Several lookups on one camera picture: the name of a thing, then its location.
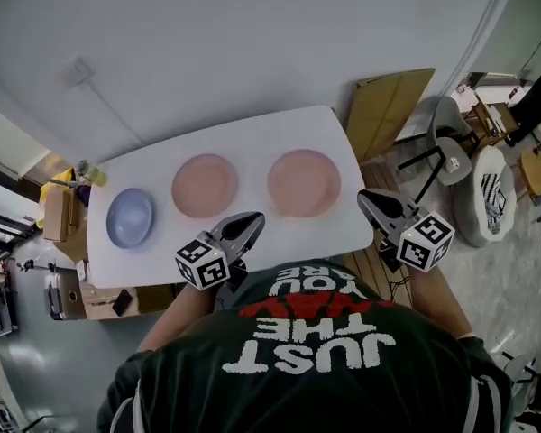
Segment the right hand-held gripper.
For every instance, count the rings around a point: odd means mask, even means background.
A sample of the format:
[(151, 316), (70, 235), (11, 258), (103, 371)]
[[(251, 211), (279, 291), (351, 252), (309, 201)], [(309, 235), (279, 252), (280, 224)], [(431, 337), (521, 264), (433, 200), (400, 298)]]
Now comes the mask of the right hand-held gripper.
[[(455, 229), (436, 211), (417, 207), (403, 194), (386, 189), (362, 189), (359, 209), (383, 234), (380, 255), (395, 272), (401, 265), (429, 272), (448, 253)], [(411, 211), (389, 221), (383, 211)]]

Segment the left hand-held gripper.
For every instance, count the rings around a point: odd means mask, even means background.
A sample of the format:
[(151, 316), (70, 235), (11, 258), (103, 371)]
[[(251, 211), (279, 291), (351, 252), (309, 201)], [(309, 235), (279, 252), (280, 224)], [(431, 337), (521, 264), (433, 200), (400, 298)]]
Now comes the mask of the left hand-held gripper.
[(265, 227), (261, 212), (242, 212), (200, 232), (175, 252), (183, 281), (197, 291), (213, 292), (215, 309), (228, 309), (248, 276), (243, 257)]

